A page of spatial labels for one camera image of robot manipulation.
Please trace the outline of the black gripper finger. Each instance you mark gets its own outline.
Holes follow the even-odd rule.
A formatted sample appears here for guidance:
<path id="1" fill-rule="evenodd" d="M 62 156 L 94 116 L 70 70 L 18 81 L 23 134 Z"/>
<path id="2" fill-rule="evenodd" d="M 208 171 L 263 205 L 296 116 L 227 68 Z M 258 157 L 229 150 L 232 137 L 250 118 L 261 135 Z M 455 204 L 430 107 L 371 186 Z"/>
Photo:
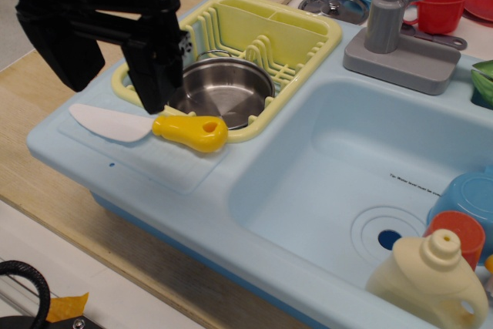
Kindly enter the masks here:
<path id="1" fill-rule="evenodd" d="M 93 12 L 72 16 L 74 31 L 86 38 L 119 45 L 143 108 L 149 114 L 164 109 L 183 82 L 184 32 L 174 13 L 143 15 L 137 20 Z"/>
<path id="2" fill-rule="evenodd" d="M 65 19 L 19 16 L 18 20 L 40 56 L 71 90 L 82 91 L 105 65 L 97 41 L 77 35 Z"/>

